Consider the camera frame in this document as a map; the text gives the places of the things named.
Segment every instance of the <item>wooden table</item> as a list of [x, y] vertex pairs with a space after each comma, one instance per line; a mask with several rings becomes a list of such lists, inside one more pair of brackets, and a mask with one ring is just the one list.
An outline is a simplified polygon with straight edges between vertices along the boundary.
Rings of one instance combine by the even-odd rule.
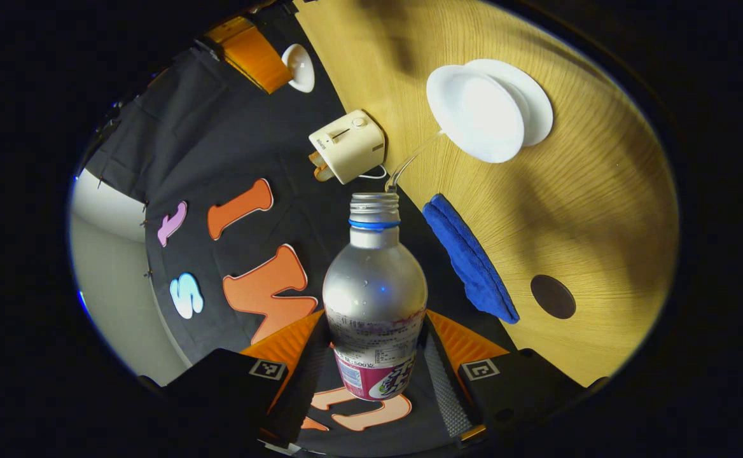
[[[467, 221], [522, 317], [505, 324], [519, 348], [534, 348], [582, 385], [612, 375], [657, 319], [679, 240], [669, 166], [633, 102], [578, 52], [485, 3], [296, 6], [346, 111], [363, 108], [385, 130], [389, 170], [439, 130], [425, 95], [436, 67], [503, 60], [544, 88], [555, 112], [546, 140], [486, 164], [441, 137], [401, 188], [420, 208], [441, 192]], [[531, 279], [539, 274], [573, 294], [571, 318], [538, 305]]]

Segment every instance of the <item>blue towel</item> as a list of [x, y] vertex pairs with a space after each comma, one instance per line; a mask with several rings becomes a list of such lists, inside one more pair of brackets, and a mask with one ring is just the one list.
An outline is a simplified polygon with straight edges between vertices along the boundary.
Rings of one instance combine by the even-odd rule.
[[465, 283], [465, 294], [476, 309], [514, 324], [519, 314], [502, 279], [479, 240], [442, 194], [431, 198], [423, 215], [450, 255], [450, 264]]

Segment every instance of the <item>blue ring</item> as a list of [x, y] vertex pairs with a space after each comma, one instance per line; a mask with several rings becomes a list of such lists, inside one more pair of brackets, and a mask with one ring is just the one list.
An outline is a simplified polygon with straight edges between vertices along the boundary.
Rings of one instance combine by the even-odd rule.
[[349, 224], [360, 229], [389, 229], [400, 225], [400, 221], [378, 221], [378, 223], [362, 223], [362, 221], [349, 220]]

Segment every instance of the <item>black cloth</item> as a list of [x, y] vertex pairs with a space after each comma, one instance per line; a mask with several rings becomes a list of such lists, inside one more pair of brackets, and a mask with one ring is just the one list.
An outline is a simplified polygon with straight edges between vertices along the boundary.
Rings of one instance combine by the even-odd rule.
[[[355, 179], [340, 185], [313, 177], [307, 136], [345, 114], [311, 44], [294, 18], [281, 18], [262, 30], [276, 50], [302, 44], [316, 67], [316, 87], [303, 94], [282, 87], [266, 95], [237, 70], [211, 56], [188, 50], [144, 94], [123, 107], [121, 127], [99, 148], [87, 168], [140, 201], [148, 201], [146, 247], [154, 290], [165, 322], [192, 363], [212, 350], [240, 351], [264, 318], [233, 310], [223, 278], [238, 276], [290, 244], [307, 273], [307, 287], [281, 296], [314, 296], [323, 307], [321, 287], [329, 264], [349, 242], [349, 200], [353, 192], [381, 191], [383, 180]], [[219, 240], [207, 228], [207, 211], [249, 190], [257, 179], [270, 183], [275, 199], [267, 212], [254, 212], [227, 227]], [[188, 203], [183, 225], [162, 247], [156, 231], [165, 215]], [[444, 247], [418, 208], [400, 193], [401, 242], [424, 268], [431, 310], [514, 349], [499, 320], [476, 310], [454, 273]], [[191, 319], [174, 308], [172, 279], [190, 272], [205, 307]], [[342, 386], [330, 359], [318, 391]], [[329, 431], [304, 429], [298, 445], [342, 456], [403, 455], [453, 443], [436, 406], [429, 371], [420, 354], [404, 395], [412, 402], [406, 417], [361, 432], [337, 424], [331, 415], [377, 409], [380, 403], [354, 399], [328, 411], [311, 408], [308, 417]]]

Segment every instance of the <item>white saucer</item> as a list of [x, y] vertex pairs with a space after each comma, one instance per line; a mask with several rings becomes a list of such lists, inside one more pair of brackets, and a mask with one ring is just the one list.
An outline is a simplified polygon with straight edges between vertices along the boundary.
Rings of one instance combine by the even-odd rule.
[[522, 112], [505, 87], [484, 72], [445, 65], [431, 72], [425, 90], [442, 132], [465, 153], [496, 164], [522, 149]]
[[[516, 99], [525, 122], [523, 146], [529, 147], [546, 139], [552, 130], [552, 105], [542, 87], [538, 86], [532, 76], [501, 60], [477, 59], [471, 60], [464, 66], [490, 76], [502, 84]], [[516, 89], [524, 96], [526, 108], [522, 106], [522, 97], [517, 96]]]
[[302, 92], [312, 92], [316, 86], [316, 70], [312, 66], [312, 58], [307, 49], [298, 43], [293, 44], [285, 50], [281, 60], [293, 73], [289, 85]]

